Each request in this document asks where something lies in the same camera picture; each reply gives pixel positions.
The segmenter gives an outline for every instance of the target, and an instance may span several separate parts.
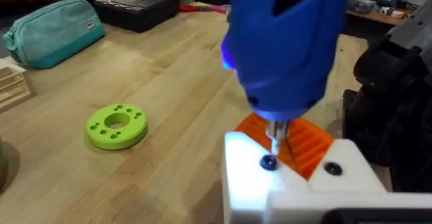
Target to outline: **zipper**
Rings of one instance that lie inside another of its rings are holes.
[[[3,37],[4,41],[6,42],[6,49],[10,51],[16,50],[16,44],[15,44],[15,31],[16,29],[14,27],[11,27],[9,31],[7,31]]]
[[[29,63],[29,61],[27,60],[27,56],[26,56],[26,54],[25,54],[25,52],[24,52],[24,49],[23,49],[23,48],[19,45],[19,43],[17,43],[17,41],[15,40],[15,34],[19,33],[19,32],[20,32],[20,29],[21,29],[25,24],[27,24],[27,23],[33,21],[34,19],[39,18],[39,17],[45,15],[46,13],[49,13],[49,12],[51,12],[51,11],[54,11],[55,9],[57,9],[57,8],[59,8],[59,7],[63,7],[63,6],[66,6],[66,5],[70,5],[70,4],[73,4],[73,3],[77,3],[77,2],[84,2],[84,3],[87,3],[87,1],[85,1],[85,0],[66,0],[66,1],[63,1],[61,4],[54,3],[54,4],[52,4],[52,5],[48,5],[48,6],[46,6],[46,7],[43,7],[43,8],[40,8],[39,10],[37,10],[37,12],[38,12],[37,15],[34,15],[33,13],[32,13],[32,14],[29,14],[29,15],[27,15],[27,16],[24,16],[24,17],[20,18],[19,20],[17,20],[17,21],[14,23],[14,25],[13,25],[12,28],[11,28],[11,30],[14,31],[13,34],[12,34],[12,35],[13,35],[13,40],[14,40],[14,43],[15,43],[16,51],[18,52],[19,57],[21,58],[23,64],[30,66],[30,63]]]

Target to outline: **green 3d printed ring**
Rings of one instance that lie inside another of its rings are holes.
[[[140,142],[147,133],[147,119],[144,112],[135,106],[109,105],[99,109],[88,119],[86,131],[95,146],[105,150],[119,150]]]

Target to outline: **green ring hole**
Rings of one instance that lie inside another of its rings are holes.
[[[105,126],[112,129],[120,129],[130,122],[130,117],[126,113],[114,113],[105,119]]]

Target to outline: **screw head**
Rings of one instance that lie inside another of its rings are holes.
[[[273,155],[264,155],[259,161],[259,165],[265,170],[274,171],[277,165],[276,157]]]
[[[341,176],[343,172],[341,166],[334,162],[324,164],[324,170],[334,176]]]

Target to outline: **black screw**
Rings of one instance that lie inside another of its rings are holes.
[[[258,104],[258,99],[255,96],[248,96],[248,102],[255,106]]]
[[[277,160],[276,160],[276,157],[273,155],[265,155],[259,161],[259,165],[261,165],[261,167],[263,167],[263,169],[269,170],[269,171],[276,170],[276,164],[277,164]]]
[[[339,164],[328,162],[324,165],[324,170],[334,176],[341,176],[342,175],[342,168]]]

